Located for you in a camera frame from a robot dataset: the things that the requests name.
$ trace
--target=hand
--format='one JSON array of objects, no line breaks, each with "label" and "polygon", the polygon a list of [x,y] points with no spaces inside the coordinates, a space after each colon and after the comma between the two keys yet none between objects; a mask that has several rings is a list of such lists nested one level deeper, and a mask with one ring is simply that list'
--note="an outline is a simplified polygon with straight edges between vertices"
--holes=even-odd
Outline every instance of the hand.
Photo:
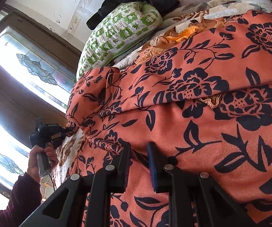
[{"label": "hand", "polygon": [[45,152],[47,156],[50,157],[50,160],[52,162],[52,169],[54,169],[58,164],[57,155],[56,152],[53,150],[52,143],[49,143],[49,147],[46,147],[45,149],[35,145],[29,153],[27,174],[38,183],[40,183],[40,176],[38,175],[36,155],[42,152]]}]

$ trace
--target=metal rivet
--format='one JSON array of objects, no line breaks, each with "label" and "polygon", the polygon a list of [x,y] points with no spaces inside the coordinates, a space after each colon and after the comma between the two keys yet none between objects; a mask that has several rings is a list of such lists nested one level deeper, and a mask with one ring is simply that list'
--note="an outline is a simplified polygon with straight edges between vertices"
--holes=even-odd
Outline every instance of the metal rivet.
[{"label": "metal rivet", "polygon": [[113,171],[113,170],[115,169],[115,166],[113,166],[113,165],[107,165],[107,166],[105,167],[105,169],[106,169],[107,171]]},{"label": "metal rivet", "polygon": [[171,164],[166,164],[166,165],[164,166],[164,169],[166,169],[166,170],[168,170],[168,171],[171,171],[171,170],[174,169],[174,166],[171,165]]},{"label": "metal rivet", "polygon": [[73,174],[71,177],[71,180],[77,180],[78,178],[80,178],[79,174]]},{"label": "metal rivet", "polygon": [[209,174],[206,173],[206,172],[201,172],[201,173],[200,173],[200,177],[206,179],[206,178],[209,177]]}]

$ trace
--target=sleeve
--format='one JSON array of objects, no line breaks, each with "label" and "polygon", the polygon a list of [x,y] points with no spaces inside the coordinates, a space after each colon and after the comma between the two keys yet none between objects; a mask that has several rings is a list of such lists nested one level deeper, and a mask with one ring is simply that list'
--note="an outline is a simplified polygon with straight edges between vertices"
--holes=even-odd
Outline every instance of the sleeve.
[{"label": "sleeve", "polygon": [[40,184],[27,173],[19,176],[7,209],[0,211],[0,226],[18,227],[40,205],[41,199]]}]

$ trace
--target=gold embroidery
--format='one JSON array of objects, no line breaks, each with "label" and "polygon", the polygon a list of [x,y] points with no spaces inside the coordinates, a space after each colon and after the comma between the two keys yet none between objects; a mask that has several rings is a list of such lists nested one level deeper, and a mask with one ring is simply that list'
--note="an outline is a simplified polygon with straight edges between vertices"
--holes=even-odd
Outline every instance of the gold embroidery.
[{"label": "gold embroidery", "polygon": [[135,66],[137,66],[137,65],[139,65],[139,64],[141,64],[141,63],[143,63],[143,62],[145,62],[147,60],[149,60],[152,57],[153,57],[153,55],[152,55],[151,51],[146,50],[145,54],[143,55],[143,57],[135,60]]},{"label": "gold embroidery", "polygon": [[186,28],[185,30],[183,30],[182,32],[180,32],[177,36],[175,36],[175,37],[167,36],[166,39],[168,41],[174,40],[177,43],[179,43],[182,38],[189,39],[191,36],[197,34],[200,29],[201,28],[198,26],[190,26],[190,27]]},{"label": "gold embroidery", "polygon": [[199,98],[199,101],[206,103],[211,109],[214,109],[220,105],[221,97],[222,93],[219,93],[213,96]]},{"label": "gold embroidery", "polygon": [[222,21],[222,23],[223,23],[223,26],[226,26],[226,24],[227,24],[227,19],[224,18],[223,21]]}]

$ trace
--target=window frame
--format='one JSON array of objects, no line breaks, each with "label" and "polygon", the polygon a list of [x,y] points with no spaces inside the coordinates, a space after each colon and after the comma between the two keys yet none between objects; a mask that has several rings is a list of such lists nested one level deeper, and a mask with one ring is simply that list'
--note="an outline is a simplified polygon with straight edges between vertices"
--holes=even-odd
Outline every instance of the window frame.
[{"label": "window frame", "polygon": [[[24,13],[5,5],[9,14],[0,21],[0,33],[8,26],[21,34],[67,71],[77,71],[81,52]],[[29,135],[34,132],[34,119],[65,126],[65,114],[14,79],[0,66],[0,125],[15,139],[30,148]]]}]

